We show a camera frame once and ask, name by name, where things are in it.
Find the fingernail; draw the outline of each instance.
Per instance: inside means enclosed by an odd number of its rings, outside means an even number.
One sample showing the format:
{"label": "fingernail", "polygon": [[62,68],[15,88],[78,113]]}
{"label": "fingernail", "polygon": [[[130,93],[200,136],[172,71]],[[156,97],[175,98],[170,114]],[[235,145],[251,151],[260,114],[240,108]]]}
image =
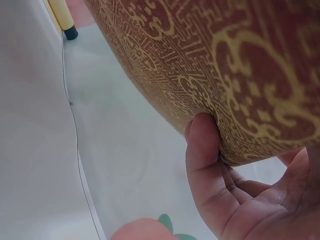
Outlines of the fingernail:
{"label": "fingernail", "polygon": [[189,143],[189,139],[190,139],[190,130],[191,130],[192,122],[193,120],[191,120],[184,129],[184,138],[187,144]]}

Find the palm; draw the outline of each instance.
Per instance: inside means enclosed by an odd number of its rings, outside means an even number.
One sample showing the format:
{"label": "palm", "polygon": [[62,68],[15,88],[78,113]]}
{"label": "palm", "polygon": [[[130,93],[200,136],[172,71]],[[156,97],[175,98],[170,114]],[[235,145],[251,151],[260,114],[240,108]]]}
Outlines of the palm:
{"label": "palm", "polygon": [[219,134],[200,114],[186,129],[186,165],[196,206],[221,240],[320,239],[318,148],[280,156],[288,166],[274,185],[244,180],[218,158]]}

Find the finger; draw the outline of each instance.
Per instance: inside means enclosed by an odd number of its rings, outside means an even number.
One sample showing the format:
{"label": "finger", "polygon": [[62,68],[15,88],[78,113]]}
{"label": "finger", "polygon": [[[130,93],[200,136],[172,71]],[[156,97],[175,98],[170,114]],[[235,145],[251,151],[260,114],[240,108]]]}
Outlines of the finger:
{"label": "finger", "polygon": [[237,186],[242,191],[248,193],[253,198],[255,198],[256,196],[258,196],[259,194],[271,187],[270,185],[264,184],[262,182],[246,180],[243,176],[241,176],[236,170],[234,170],[230,166],[227,166],[227,169],[235,186]]}
{"label": "finger", "polygon": [[198,114],[191,125],[186,170],[195,205],[210,230],[220,237],[239,207],[227,190],[217,162],[220,136],[214,119]]}
{"label": "finger", "polygon": [[320,143],[307,146],[306,152],[309,158],[310,173],[313,180],[320,183]]}
{"label": "finger", "polygon": [[298,148],[296,150],[287,152],[285,154],[279,155],[278,159],[280,159],[280,161],[285,165],[285,166],[289,166],[291,164],[291,162],[293,161],[293,159],[296,157],[296,155],[302,150],[304,149],[304,147]]}
{"label": "finger", "polygon": [[243,204],[245,201],[253,199],[253,197],[250,196],[247,192],[241,190],[235,185],[234,180],[232,179],[229,172],[230,167],[224,164],[221,160],[218,160],[218,164],[220,166],[226,188],[235,197],[238,203]]}

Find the white surface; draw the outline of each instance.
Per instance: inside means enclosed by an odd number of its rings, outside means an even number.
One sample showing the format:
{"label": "white surface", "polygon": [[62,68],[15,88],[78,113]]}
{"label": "white surface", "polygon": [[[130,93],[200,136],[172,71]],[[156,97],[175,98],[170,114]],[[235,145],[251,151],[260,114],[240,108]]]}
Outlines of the white surface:
{"label": "white surface", "polygon": [[[79,152],[106,236],[129,221],[166,213],[174,233],[213,240],[188,186],[184,138],[131,84],[96,25],[65,45],[65,68]],[[274,183],[284,166],[270,159],[238,170]]]}
{"label": "white surface", "polygon": [[97,240],[62,45],[41,0],[0,1],[0,239]]}

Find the patterned cushion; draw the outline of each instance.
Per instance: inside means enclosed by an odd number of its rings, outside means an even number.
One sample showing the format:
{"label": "patterned cushion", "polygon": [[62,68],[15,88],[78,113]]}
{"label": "patterned cushion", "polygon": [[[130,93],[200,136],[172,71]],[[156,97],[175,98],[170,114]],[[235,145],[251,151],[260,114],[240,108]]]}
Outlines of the patterned cushion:
{"label": "patterned cushion", "polygon": [[86,0],[128,77],[178,131],[217,121],[243,165],[320,142],[320,0]]}

